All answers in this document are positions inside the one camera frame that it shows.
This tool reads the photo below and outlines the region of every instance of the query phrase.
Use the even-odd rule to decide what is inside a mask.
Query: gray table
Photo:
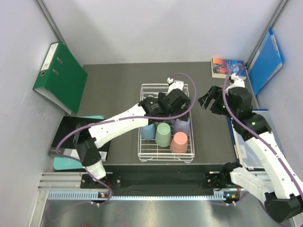
[[[213,84],[223,84],[223,79],[212,78],[210,62],[84,65],[84,69],[88,73],[88,80],[79,116],[103,115],[109,118],[120,114],[139,102],[141,84],[166,83],[167,77],[176,72],[191,76],[197,86],[198,98],[205,95]],[[193,95],[190,81],[182,76],[178,79],[189,84],[189,93]],[[236,161],[226,117],[203,110],[198,103],[191,113],[196,153],[192,163],[225,164]],[[104,164],[163,164],[142,163],[137,150],[138,130],[133,130],[112,140],[107,162]]]

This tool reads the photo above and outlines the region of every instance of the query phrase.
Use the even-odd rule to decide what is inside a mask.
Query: plastic cup
[[[158,127],[159,124],[160,124],[160,122],[155,122],[155,123],[154,123],[156,129],[157,129],[157,127]]]
[[[153,140],[156,135],[156,127],[154,124],[146,125],[141,128],[141,136],[145,140]]]
[[[179,119],[176,120],[174,127],[173,127],[173,133],[174,135],[181,131],[184,132],[186,135],[189,136],[189,132],[190,132],[190,120],[188,119],[188,121],[181,121]]]
[[[171,120],[169,120],[169,122],[170,122],[172,125],[174,125],[174,123],[176,122],[176,119],[171,119]]]
[[[187,135],[184,132],[177,132],[170,145],[172,153],[186,153],[187,152]]]
[[[171,130],[167,123],[160,123],[156,132],[156,144],[160,147],[168,147],[171,143]]]

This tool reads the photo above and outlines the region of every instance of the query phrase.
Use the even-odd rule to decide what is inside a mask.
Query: book
[[[85,122],[86,124],[91,124],[91,123],[97,123],[97,122],[100,122],[100,121],[103,121],[103,119],[87,118],[87,117],[69,117],[69,116],[63,117],[62,120],[61,120],[61,123],[59,125],[59,128],[56,132],[56,135],[53,139],[51,148],[48,151],[48,155],[51,156],[51,157],[60,157],[56,153],[57,145],[67,134],[74,131],[77,127],[77,124],[79,124],[80,122]],[[100,147],[98,149],[99,152],[100,152],[100,155],[101,155],[101,160],[104,161],[104,162],[107,159],[109,146],[110,146],[110,141],[107,142],[106,144],[104,144],[102,147]],[[64,154],[64,155],[79,158],[77,150],[75,149],[75,146],[73,144],[73,136],[69,137],[62,144],[62,146],[59,149],[59,152]]]
[[[77,113],[87,73],[62,42],[50,45],[33,90],[60,106],[68,114]]]
[[[250,82],[255,95],[282,67],[283,61],[275,35],[269,30],[249,67]]]
[[[232,69],[232,67],[236,64],[242,64],[243,70],[239,73],[239,78],[246,79],[247,78],[247,70],[245,67],[244,61],[238,60],[226,60],[226,59],[217,59],[213,58],[211,62],[212,67],[212,77],[213,78],[226,78],[227,73]],[[233,73],[239,72],[240,68],[236,67],[233,70]]]

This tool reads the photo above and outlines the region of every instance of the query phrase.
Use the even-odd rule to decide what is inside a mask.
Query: binder label
[[[49,65],[51,64],[52,60],[53,60],[53,56],[57,50],[57,46],[59,43],[56,44],[52,44],[48,50],[48,53],[46,55],[45,61],[42,65],[41,71],[43,70],[48,70]]]

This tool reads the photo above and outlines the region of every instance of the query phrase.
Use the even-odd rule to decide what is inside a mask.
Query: binder
[[[77,114],[87,73],[62,42],[52,43],[33,90],[59,105],[68,114]]]
[[[269,30],[249,67],[249,78],[255,95],[282,67],[283,61],[275,35]]]

